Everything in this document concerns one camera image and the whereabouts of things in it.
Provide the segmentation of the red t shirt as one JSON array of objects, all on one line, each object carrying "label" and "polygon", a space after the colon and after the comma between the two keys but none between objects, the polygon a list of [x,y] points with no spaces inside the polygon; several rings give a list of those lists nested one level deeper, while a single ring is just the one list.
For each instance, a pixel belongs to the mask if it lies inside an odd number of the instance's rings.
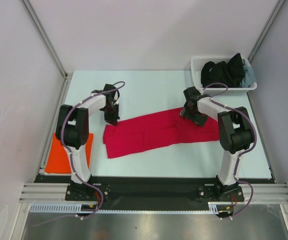
[{"label": "red t shirt", "polygon": [[180,116],[181,108],[151,113],[107,125],[103,133],[110,159],[163,148],[175,144],[219,140],[217,121],[208,118],[199,126]]}]

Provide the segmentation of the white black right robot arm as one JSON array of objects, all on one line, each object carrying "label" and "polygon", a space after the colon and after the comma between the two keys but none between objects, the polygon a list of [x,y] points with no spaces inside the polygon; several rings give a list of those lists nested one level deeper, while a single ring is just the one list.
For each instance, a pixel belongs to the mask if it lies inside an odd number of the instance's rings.
[{"label": "white black right robot arm", "polygon": [[202,127],[208,118],[218,123],[219,142],[223,159],[213,187],[202,187],[200,199],[226,202],[237,196],[239,187],[239,164],[244,154],[253,150],[257,142],[256,130],[245,107],[232,108],[216,102],[213,97],[202,94],[195,87],[183,91],[185,104],[180,116]]}]

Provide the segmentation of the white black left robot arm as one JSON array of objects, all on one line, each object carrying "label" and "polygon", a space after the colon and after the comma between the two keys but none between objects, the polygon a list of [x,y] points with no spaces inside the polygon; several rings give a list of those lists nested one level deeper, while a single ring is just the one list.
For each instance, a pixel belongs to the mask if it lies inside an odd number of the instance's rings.
[{"label": "white black left robot arm", "polygon": [[71,168],[71,181],[79,184],[77,195],[84,200],[94,194],[94,187],[87,182],[91,172],[87,164],[86,143],[89,138],[89,117],[98,111],[104,113],[104,121],[112,126],[118,124],[119,89],[125,85],[123,81],[105,84],[102,90],[94,90],[84,100],[75,105],[60,106],[56,125],[56,139],[64,147]]}]

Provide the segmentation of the white perforated plastic basket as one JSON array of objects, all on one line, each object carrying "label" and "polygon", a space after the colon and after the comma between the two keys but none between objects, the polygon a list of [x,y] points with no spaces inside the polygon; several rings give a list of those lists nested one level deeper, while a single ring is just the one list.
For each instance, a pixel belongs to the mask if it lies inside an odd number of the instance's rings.
[{"label": "white perforated plastic basket", "polygon": [[205,94],[237,96],[257,88],[253,68],[240,53],[194,56],[190,65],[194,86]]}]

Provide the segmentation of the black garment in basket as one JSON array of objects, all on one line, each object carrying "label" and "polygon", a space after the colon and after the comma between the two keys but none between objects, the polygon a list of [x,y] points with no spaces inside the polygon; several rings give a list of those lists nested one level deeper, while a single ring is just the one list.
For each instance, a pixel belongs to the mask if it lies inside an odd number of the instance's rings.
[{"label": "black garment in basket", "polygon": [[205,88],[213,84],[213,88],[223,88],[216,83],[225,84],[228,88],[238,88],[244,79],[243,62],[240,53],[234,55],[228,62],[207,62],[201,70],[201,84]]}]

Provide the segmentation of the folded orange t shirt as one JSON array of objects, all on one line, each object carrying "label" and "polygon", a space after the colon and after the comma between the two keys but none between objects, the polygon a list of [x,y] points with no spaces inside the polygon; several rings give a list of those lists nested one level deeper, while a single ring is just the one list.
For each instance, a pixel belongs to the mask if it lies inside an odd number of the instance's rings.
[{"label": "folded orange t shirt", "polygon": [[[89,137],[86,143],[86,159],[88,166],[90,166],[91,162],[93,138],[94,134],[89,133]],[[56,138],[55,133],[53,133],[52,144],[48,161],[45,167],[45,173],[55,175],[68,175],[71,173],[68,155],[64,147],[61,145],[61,142]]]}]

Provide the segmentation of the light blue garment in basket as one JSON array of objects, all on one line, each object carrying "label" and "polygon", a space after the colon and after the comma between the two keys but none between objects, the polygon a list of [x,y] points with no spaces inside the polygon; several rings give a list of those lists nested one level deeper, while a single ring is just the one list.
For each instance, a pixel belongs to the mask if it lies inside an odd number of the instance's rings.
[{"label": "light blue garment in basket", "polygon": [[244,70],[244,79],[241,81],[240,88],[250,88],[256,82],[256,77],[254,70],[250,65],[246,64],[246,61],[243,59],[243,70]]}]

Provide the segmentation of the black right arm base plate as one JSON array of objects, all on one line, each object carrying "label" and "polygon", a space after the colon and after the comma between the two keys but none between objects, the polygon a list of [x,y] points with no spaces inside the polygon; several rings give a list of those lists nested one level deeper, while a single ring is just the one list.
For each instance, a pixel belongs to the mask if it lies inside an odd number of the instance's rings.
[{"label": "black right arm base plate", "polygon": [[200,202],[244,202],[242,188],[238,184],[221,186],[200,185],[197,189]]}]

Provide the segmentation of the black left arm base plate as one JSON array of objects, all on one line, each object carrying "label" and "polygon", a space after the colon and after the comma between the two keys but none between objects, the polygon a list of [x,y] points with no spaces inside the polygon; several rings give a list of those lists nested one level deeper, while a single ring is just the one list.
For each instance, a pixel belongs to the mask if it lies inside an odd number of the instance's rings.
[{"label": "black left arm base plate", "polygon": [[[111,200],[110,186],[95,184],[103,194],[103,201],[108,202]],[[85,184],[71,183],[67,186],[65,200],[66,201],[75,201],[75,202],[88,202],[95,201],[97,196],[101,196],[100,193],[92,187],[89,187]]]}]

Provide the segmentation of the aluminium front frame rail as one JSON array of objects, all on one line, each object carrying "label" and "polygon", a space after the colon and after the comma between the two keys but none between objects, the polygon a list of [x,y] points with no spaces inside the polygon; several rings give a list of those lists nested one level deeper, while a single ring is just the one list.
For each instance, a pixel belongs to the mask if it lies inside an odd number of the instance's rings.
[{"label": "aluminium front frame rail", "polygon": [[[229,202],[231,193],[217,196],[212,184],[96,184],[104,201],[125,198],[184,198],[204,202]],[[288,188],[285,184],[240,184],[233,193],[239,204],[251,200],[252,204],[288,204]],[[89,202],[89,197],[74,195],[69,183],[27,183],[20,195],[22,203]]]}]

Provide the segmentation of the aluminium right corner post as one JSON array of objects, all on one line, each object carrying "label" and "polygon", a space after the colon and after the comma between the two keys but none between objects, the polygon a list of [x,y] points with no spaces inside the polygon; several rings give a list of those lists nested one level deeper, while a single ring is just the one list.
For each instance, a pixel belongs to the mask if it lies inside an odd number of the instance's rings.
[{"label": "aluminium right corner post", "polygon": [[248,55],[248,61],[251,63],[255,58],[257,52],[259,51],[261,45],[263,44],[265,38],[267,37],[270,29],[272,28],[273,24],[275,23],[277,17],[279,16],[281,10],[283,9],[284,5],[287,3],[286,0],[278,0],[273,7],[272,12],[270,13],[266,23],[264,24],[263,29],[261,30],[250,54]]}]

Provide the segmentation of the aluminium corner post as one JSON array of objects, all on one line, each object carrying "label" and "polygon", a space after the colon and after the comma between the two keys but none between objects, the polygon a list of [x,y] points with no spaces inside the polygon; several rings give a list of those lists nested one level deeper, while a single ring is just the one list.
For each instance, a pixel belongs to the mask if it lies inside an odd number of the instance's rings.
[{"label": "aluminium corner post", "polygon": [[37,34],[39,35],[44,47],[46,48],[48,54],[50,55],[53,63],[55,64],[55,67],[59,71],[60,75],[63,77],[63,79],[66,79],[68,76],[68,73],[65,71],[64,66],[40,20],[38,17],[37,12],[35,11],[32,3],[30,0],[20,0],[21,4],[23,5],[29,19],[31,20]]},{"label": "aluminium corner post", "polygon": [[283,9],[284,5],[287,3],[286,0],[278,0],[273,7],[272,12],[270,13],[266,23],[264,24],[263,29],[261,30],[250,54],[248,55],[248,61],[251,63],[255,58],[257,52],[259,51],[261,45],[263,44],[265,38],[267,37],[270,29],[272,28],[273,24],[275,23],[277,17],[279,16],[281,10]]}]

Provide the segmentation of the aluminium left corner post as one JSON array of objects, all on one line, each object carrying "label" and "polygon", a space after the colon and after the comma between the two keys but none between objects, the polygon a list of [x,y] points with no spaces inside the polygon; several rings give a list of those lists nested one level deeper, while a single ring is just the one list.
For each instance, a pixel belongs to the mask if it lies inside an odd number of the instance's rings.
[{"label": "aluminium left corner post", "polygon": [[66,79],[68,76],[68,73],[65,71],[64,66],[40,20],[38,17],[37,12],[35,11],[32,3],[30,0],[20,0],[21,4],[23,5],[29,19],[31,20],[37,34],[39,35],[44,47],[46,48],[48,54],[50,55],[53,63],[55,64],[55,67],[59,71],[60,75],[63,77],[63,79]]}]

